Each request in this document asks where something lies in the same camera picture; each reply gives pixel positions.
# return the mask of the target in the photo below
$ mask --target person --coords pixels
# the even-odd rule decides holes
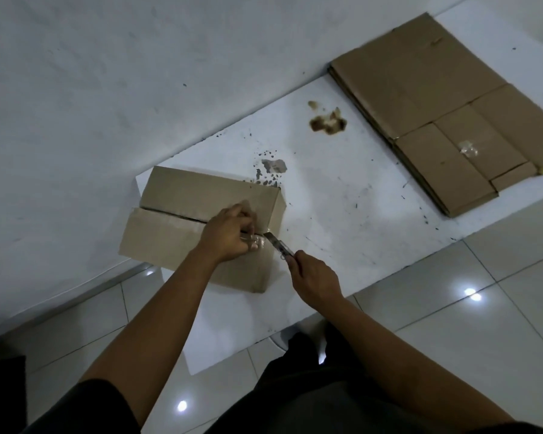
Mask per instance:
[[[223,209],[137,316],[79,383],[26,433],[140,432],[189,335],[216,266],[248,252],[253,216]],[[330,323],[326,359],[294,336],[256,387],[209,433],[543,432],[517,423],[476,389],[345,299],[338,276],[298,251],[287,264],[297,294]]]

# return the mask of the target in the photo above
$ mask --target hand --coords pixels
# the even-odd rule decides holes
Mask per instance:
[[[323,261],[300,250],[295,259],[285,258],[297,294],[309,306],[326,316],[330,309],[344,300],[336,273]]]
[[[241,239],[241,231],[255,233],[255,214],[244,204],[224,208],[203,228],[196,249],[219,264],[235,259],[249,251],[250,246]]]

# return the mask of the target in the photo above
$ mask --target person's right arm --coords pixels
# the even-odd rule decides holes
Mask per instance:
[[[368,374],[398,406],[460,430],[513,422],[486,396],[426,357],[342,296],[338,276],[298,251],[287,258],[294,289],[344,336]]]

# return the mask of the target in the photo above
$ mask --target stack of flattened cardboard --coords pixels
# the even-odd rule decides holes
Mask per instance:
[[[119,254],[172,269],[179,267],[201,237],[205,224],[222,208],[244,202],[257,214],[255,233],[276,236],[285,211],[281,189],[155,166],[123,233]],[[218,265],[211,281],[264,292],[274,247],[262,237],[257,251]]]
[[[329,72],[450,217],[543,174],[543,110],[428,14]]]

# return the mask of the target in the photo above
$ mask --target chipped table surface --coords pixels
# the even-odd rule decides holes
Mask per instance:
[[[543,108],[543,45],[473,0],[437,19]],[[345,130],[311,130],[311,119],[336,108]],[[444,217],[328,75],[161,166],[280,186],[288,204],[280,239],[325,260],[346,296],[543,199],[542,176],[456,219]],[[149,174],[137,177],[140,191]],[[170,274],[163,269],[165,279]],[[189,370],[200,372],[312,313],[279,253],[264,294],[210,284],[183,349]]]

